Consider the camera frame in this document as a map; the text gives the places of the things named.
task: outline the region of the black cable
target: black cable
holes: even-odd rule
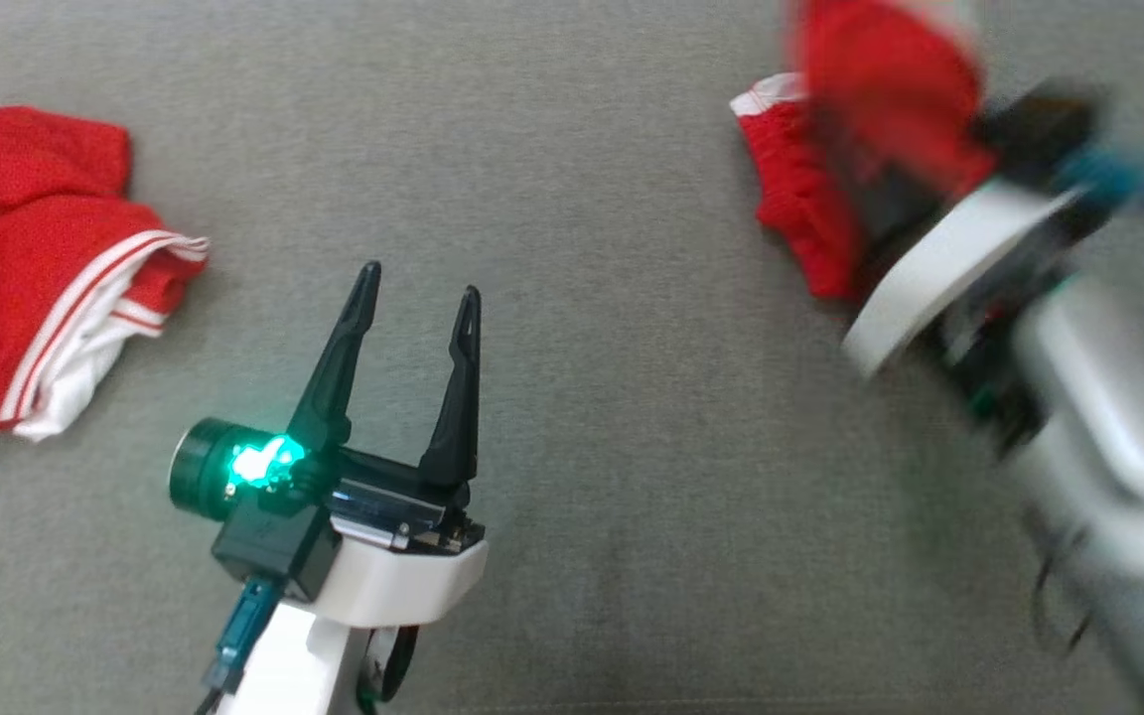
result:
[[[213,712],[219,712],[219,700],[223,697],[223,691],[221,689],[209,689],[206,697],[202,698],[200,705],[197,706],[197,710],[192,712],[192,715],[210,715]]]
[[[1075,630],[1072,630],[1071,636],[1063,638],[1062,634],[1058,634],[1057,629],[1052,628],[1052,623],[1049,622],[1049,614],[1044,607],[1044,589],[1049,585],[1049,575],[1052,575],[1057,563],[1073,549],[1080,547],[1085,542],[1085,538],[1086,533],[1080,531],[1058,540],[1044,555],[1043,562],[1040,564],[1040,573],[1035,574],[1035,587],[1031,591],[1031,629],[1035,633],[1035,642],[1043,651],[1054,652],[1063,659],[1075,652],[1080,639],[1085,637],[1089,626],[1093,625],[1094,615],[1086,613],[1083,619],[1080,619],[1080,625],[1075,626]]]

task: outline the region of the camera lens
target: camera lens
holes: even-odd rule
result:
[[[219,418],[197,422],[178,440],[170,463],[170,502],[207,519],[227,519],[236,496],[236,490],[229,488],[232,458],[241,447],[271,438],[271,432]]]

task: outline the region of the glowing led light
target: glowing led light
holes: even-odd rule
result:
[[[247,484],[259,488],[287,483],[289,467],[303,459],[304,454],[303,447],[285,435],[275,436],[263,447],[233,447],[228,480],[235,485]]]

